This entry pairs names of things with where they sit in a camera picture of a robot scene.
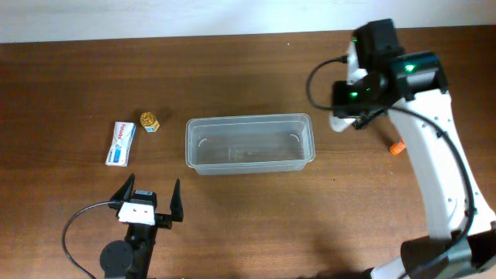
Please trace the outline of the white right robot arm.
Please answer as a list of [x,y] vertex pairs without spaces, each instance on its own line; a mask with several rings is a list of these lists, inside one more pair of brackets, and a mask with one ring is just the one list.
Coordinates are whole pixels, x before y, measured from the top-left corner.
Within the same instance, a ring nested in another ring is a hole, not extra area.
[[390,19],[353,32],[347,79],[333,85],[330,126],[361,129],[387,114],[403,139],[421,188],[428,233],[404,242],[366,278],[459,278],[495,265],[495,213],[470,170],[439,58],[406,53]]

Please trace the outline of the small gold-lidded balm jar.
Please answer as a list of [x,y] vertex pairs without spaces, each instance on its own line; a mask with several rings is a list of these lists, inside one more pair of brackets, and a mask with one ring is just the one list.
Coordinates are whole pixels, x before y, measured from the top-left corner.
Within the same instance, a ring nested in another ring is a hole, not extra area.
[[155,133],[160,127],[157,117],[152,112],[142,113],[140,123],[148,133]]

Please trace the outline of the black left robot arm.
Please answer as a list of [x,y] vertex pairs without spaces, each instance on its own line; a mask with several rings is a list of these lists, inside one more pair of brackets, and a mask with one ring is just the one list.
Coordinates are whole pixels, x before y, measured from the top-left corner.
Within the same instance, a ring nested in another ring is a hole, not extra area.
[[168,214],[157,212],[156,193],[135,190],[134,182],[135,175],[131,174],[109,199],[109,207],[116,210],[118,221],[127,225],[127,232],[123,240],[109,243],[100,254],[105,278],[146,278],[157,231],[171,229],[184,219],[180,181],[175,182]]

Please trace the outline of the white plastic bottle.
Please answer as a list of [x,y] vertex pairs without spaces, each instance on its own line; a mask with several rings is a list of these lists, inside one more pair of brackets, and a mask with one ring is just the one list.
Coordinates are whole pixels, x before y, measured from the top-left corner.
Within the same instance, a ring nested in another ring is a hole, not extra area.
[[329,125],[333,131],[341,133],[346,128],[351,126],[356,120],[354,118],[339,118],[333,114],[329,113]]

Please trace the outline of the clear plastic container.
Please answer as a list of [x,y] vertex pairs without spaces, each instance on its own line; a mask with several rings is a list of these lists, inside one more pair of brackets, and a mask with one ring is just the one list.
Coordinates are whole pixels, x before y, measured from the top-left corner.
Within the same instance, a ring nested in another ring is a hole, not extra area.
[[305,113],[190,119],[186,125],[185,163],[200,175],[299,171],[315,156]]

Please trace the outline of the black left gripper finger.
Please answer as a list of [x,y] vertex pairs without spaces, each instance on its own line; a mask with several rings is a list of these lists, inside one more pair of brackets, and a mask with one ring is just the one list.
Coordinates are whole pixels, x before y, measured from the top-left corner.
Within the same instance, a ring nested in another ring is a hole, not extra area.
[[130,174],[123,186],[109,199],[109,208],[120,209],[124,202],[128,202],[130,200],[131,194],[133,193],[134,181],[135,175]]
[[170,216],[173,222],[183,222],[184,209],[181,201],[181,182],[176,180],[170,200]]

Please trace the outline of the white Panadol medicine box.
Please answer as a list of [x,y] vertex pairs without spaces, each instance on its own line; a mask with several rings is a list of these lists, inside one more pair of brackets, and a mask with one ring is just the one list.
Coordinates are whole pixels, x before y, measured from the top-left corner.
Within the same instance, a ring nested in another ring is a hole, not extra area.
[[132,122],[116,122],[112,134],[112,143],[105,159],[107,166],[126,167],[132,146],[136,125]]

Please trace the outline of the orange tube with white cap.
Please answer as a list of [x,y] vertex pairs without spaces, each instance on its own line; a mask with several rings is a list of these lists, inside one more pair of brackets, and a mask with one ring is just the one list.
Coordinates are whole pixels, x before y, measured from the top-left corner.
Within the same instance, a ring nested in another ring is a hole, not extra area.
[[393,154],[393,155],[398,155],[400,154],[402,151],[404,151],[406,148],[406,145],[403,141],[403,139],[400,139],[399,141],[397,141],[396,143],[393,143],[390,148],[389,148],[389,151]]

